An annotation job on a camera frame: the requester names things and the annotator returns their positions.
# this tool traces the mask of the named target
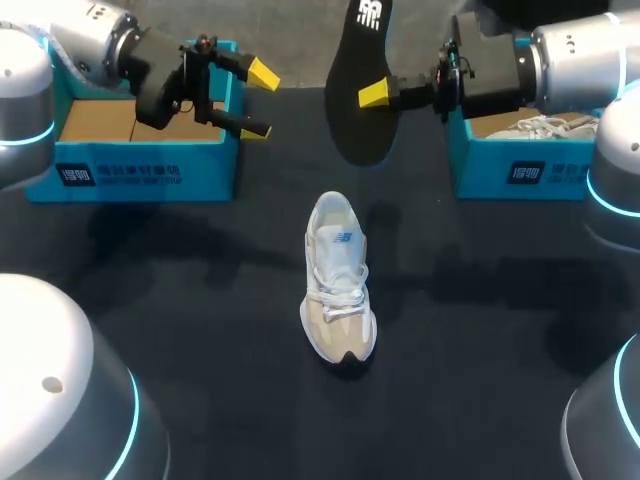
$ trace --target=white sneaker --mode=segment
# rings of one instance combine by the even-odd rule
[[[366,361],[376,343],[376,317],[365,285],[366,238],[349,201],[327,192],[318,199],[305,235],[307,294],[302,326],[323,360]]]
[[[598,129],[598,119],[590,115],[570,122],[562,118],[537,117],[519,120],[507,130],[493,133],[489,139],[537,140],[541,138],[593,139]]]

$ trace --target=shoelace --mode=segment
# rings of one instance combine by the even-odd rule
[[[365,311],[364,284],[369,276],[369,269],[364,263],[360,265],[360,274],[352,272],[351,269],[345,265],[336,269],[331,278],[326,281],[320,276],[317,267],[313,267],[313,275],[323,291],[307,289],[307,294],[311,298],[322,302],[322,311],[325,319],[329,323],[338,316]],[[353,285],[336,285],[337,280],[340,278],[350,280]]]
[[[529,132],[529,138],[571,138],[570,132],[577,130],[591,130],[595,133],[597,130],[597,119],[586,115],[576,118],[570,122],[562,118],[546,117],[540,115],[537,117],[519,120],[515,125],[509,127],[510,130],[517,129]]]

